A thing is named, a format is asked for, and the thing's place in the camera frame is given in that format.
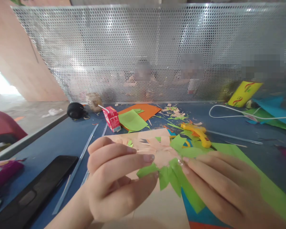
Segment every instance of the blue table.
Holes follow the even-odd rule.
[[[196,122],[193,118],[197,119],[197,122],[201,121],[207,130],[209,129],[259,142],[262,141],[259,137],[264,139],[276,139],[273,141],[263,141],[263,145],[257,145],[215,134],[208,134],[211,142],[226,143],[225,141],[229,141],[231,143],[246,145],[247,148],[241,147],[240,149],[286,193],[286,157],[281,155],[274,146],[274,144],[278,144],[286,147],[286,130],[266,124],[252,125],[247,123],[247,119],[243,117],[224,119],[211,118],[209,117],[208,112],[213,105],[215,104],[180,103],[177,107],[181,111],[184,111],[193,122]],[[118,111],[121,111],[129,106],[130,105],[119,105],[115,108]],[[216,116],[227,116],[234,115],[234,111],[224,108],[216,108],[214,109],[213,114],[216,114]],[[18,174],[7,187],[4,188],[4,204],[1,209],[3,209],[58,155],[74,155],[79,157],[91,132],[93,131],[93,128],[95,127],[93,124],[98,123],[99,126],[91,142],[102,135],[106,125],[103,113],[96,115],[90,112],[90,116],[91,118],[88,120],[73,121],[70,118],[65,119],[15,155],[17,159],[27,158],[27,160],[24,162],[24,170]],[[162,118],[153,117],[150,121],[152,123],[151,129],[163,128],[163,125],[166,125],[171,130],[175,131],[175,133],[180,131],[168,126],[168,121]],[[180,123],[180,121],[175,120],[172,122],[175,124]],[[123,133],[127,133],[127,131],[122,129],[118,134]],[[105,135],[111,134],[113,133],[108,128]],[[87,170],[88,156],[89,154],[86,153],[62,206],[67,204],[80,187]],[[52,212],[63,192],[66,181],[67,179],[64,180],[62,186],[33,223],[32,228],[44,228],[54,218]]]

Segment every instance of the perforated metal sheet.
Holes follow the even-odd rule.
[[[246,58],[280,54],[286,68],[286,3],[13,10],[72,102],[90,92],[103,102],[218,101],[248,78]],[[182,79],[185,53],[203,56],[202,79]],[[134,81],[142,62],[150,81]],[[269,77],[280,80],[284,68]]]

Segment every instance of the smartphone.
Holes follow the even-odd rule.
[[[77,161],[76,156],[56,157],[0,212],[0,229],[22,229],[32,223]]]

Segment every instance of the floor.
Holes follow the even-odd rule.
[[[68,105],[69,101],[27,102],[20,95],[0,95],[0,111],[16,119],[17,123],[27,134],[35,133],[65,114]],[[56,110],[61,108],[63,112],[55,116],[42,118],[42,115],[48,114],[48,110],[52,108]]]

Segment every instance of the glue gun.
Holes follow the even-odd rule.
[[[195,126],[193,124],[182,123],[181,128],[190,130],[193,136],[199,137],[204,148],[210,148],[211,142],[204,134],[207,130],[204,127]]]

